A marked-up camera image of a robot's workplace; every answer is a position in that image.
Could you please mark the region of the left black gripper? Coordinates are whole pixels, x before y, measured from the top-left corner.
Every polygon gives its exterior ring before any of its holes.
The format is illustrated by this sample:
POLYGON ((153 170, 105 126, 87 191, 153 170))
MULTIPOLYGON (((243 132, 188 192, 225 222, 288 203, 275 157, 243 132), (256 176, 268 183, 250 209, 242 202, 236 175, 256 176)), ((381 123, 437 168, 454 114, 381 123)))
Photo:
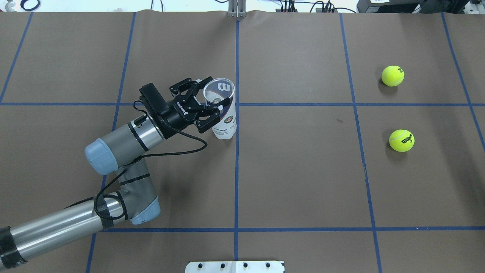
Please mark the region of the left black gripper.
POLYGON ((191 124, 196 126, 199 133, 204 133, 220 122, 220 114, 228 112, 232 105, 231 98, 216 98, 205 103, 199 103, 196 99, 199 91, 212 80, 211 76, 204 80, 187 78, 170 87, 174 98, 167 101, 168 110, 159 116, 159 128, 165 139, 191 124))

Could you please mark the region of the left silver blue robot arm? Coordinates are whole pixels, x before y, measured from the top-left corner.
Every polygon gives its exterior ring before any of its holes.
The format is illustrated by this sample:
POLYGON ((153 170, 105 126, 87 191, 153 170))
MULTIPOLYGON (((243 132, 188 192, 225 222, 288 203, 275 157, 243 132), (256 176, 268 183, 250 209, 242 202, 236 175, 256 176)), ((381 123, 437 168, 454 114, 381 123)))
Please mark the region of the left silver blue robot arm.
MULTIPOLYGON (((13 228, 95 195, 103 184, 84 156, 84 147, 119 126, 119 113, 135 114, 129 102, 141 85, 152 82, 168 97, 177 76, 10 76, 1 85, 1 227, 13 228)), ((141 256, 147 233, 101 233, 83 237, 52 252, 28 259, 11 273, 96 272, 128 260, 135 271, 143 263, 159 262, 162 253, 186 248, 188 260, 234 260, 229 232, 171 233, 183 238, 165 246, 152 244, 153 253, 141 256)))

